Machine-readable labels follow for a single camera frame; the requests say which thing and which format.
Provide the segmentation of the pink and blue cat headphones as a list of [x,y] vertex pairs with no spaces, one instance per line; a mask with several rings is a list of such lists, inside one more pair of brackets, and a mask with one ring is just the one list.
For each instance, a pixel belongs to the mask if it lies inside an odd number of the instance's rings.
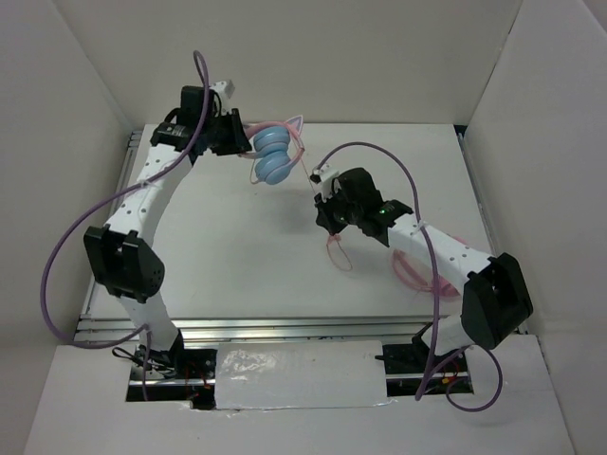
[[304,154],[301,139],[303,126],[302,115],[285,121],[264,121],[245,126],[245,134],[252,140],[253,151],[242,157],[252,161],[249,173],[251,184],[277,185],[289,176]]

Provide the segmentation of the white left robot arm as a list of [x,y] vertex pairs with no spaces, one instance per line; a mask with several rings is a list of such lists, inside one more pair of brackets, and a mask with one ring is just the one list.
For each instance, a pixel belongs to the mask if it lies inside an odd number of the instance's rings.
[[187,356],[160,293],[165,265],[153,250],[156,229],[199,156],[250,151],[240,115],[229,105],[233,91],[230,81],[183,87],[179,106],[152,133],[134,190],[102,227],[89,227],[83,236],[96,283],[144,330],[140,346],[168,378],[185,370]]

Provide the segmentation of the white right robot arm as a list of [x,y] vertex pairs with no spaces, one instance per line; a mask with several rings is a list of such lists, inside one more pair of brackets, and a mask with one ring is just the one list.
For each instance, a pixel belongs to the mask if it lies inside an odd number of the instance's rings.
[[348,226],[383,245],[402,251],[451,284],[462,298],[460,314],[439,320],[413,348],[415,365],[433,371],[446,354],[469,345],[496,348],[533,313],[518,261],[503,253],[492,257],[417,220],[397,200],[385,200],[362,168],[344,173],[326,167],[312,173],[316,223],[331,235]]

